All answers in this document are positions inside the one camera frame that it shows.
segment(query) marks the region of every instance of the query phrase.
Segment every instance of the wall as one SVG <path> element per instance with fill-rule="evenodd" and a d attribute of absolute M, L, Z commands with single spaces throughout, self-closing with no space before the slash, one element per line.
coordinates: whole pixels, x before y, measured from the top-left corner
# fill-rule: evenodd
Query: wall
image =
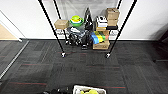
<path fill-rule="evenodd" d="M 132 2 L 133 0 L 122 1 L 119 26 L 122 25 Z M 53 1 L 43 0 L 43 3 L 52 23 L 54 23 L 58 17 Z M 88 6 L 92 18 L 95 18 L 96 15 L 103 15 L 107 7 L 117 6 L 118 0 L 57 0 L 57 3 L 63 19 L 70 19 L 75 14 L 83 17 Z M 158 39 L 166 31 L 168 25 L 167 3 L 167 0 L 138 0 L 119 39 Z M 0 0 L 0 10 L 26 38 L 55 39 L 38 0 Z"/>

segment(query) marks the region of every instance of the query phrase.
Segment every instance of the floor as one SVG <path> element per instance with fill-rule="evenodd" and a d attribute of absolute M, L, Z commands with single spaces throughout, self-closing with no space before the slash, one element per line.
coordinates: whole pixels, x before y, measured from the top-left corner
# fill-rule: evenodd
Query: floor
<path fill-rule="evenodd" d="M 15 58 L 1 79 L 0 94 L 71 90 L 74 85 L 103 88 L 107 94 L 168 94 L 165 43 L 118 41 L 108 59 L 104 57 L 108 50 L 81 50 L 61 43 L 65 58 L 55 40 L 0 41 L 0 72 Z"/>

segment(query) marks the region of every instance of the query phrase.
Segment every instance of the tennis ball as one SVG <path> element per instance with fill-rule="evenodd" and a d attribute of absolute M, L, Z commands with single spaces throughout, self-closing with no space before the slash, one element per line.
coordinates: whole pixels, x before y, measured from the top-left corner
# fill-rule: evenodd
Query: tennis ball
<path fill-rule="evenodd" d="M 89 93 L 89 92 L 85 92 L 85 94 L 91 94 L 91 93 Z"/>
<path fill-rule="evenodd" d="M 96 90 L 93 90 L 93 89 L 91 89 L 91 90 L 89 91 L 89 93 L 90 93 L 90 94 L 99 94 Z"/>
<path fill-rule="evenodd" d="M 81 94 L 84 94 L 84 91 L 81 91 Z"/>

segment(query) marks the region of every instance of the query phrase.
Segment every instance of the yellow item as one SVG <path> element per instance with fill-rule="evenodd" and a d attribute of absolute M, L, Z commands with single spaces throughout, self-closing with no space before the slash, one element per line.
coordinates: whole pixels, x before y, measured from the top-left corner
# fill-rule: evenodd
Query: yellow item
<path fill-rule="evenodd" d="M 95 33 L 95 35 L 97 36 L 97 38 L 98 38 L 98 40 L 99 40 L 99 43 L 100 43 L 100 42 L 103 42 L 103 38 L 102 38 L 102 36 L 99 34 L 99 32 L 98 32 L 98 31 L 94 31 L 94 33 Z"/>
<path fill-rule="evenodd" d="M 85 92 L 85 94 L 91 94 L 91 93 L 89 93 L 89 92 Z"/>
<path fill-rule="evenodd" d="M 74 22 L 79 22 L 81 20 L 81 18 L 78 15 L 74 15 L 74 16 L 72 16 L 71 20 Z"/>
<path fill-rule="evenodd" d="M 91 90 L 89 91 L 89 93 L 90 93 L 90 94 L 99 94 L 96 90 L 93 90 L 93 89 L 91 89 Z"/>
<path fill-rule="evenodd" d="M 84 91 L 81 91 L 81 94 L 84 94 Z"/>

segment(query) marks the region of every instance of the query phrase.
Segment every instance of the white container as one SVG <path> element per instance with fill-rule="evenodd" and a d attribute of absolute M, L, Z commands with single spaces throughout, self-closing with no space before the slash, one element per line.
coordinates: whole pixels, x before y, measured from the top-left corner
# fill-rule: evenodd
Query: white container
<path fill-rule="evenodd" d="M 106 94 L 106 90 L 105 89 L 93 88 L 93 87 L 87 87 L 87 86 L 79 86 L 79 85 L 75 85 L 74 86 L 73 94 L 77 94 L 76 93 L 77 90 L 87 91 L 87 90 L 90 90 L 90 89 L 96 90 L 99 94 Z"/>
<path fill-rule="evenodd" d="M 97 17 L 97 27 L 107 27 L 107 20 L 104 16 Z"/>

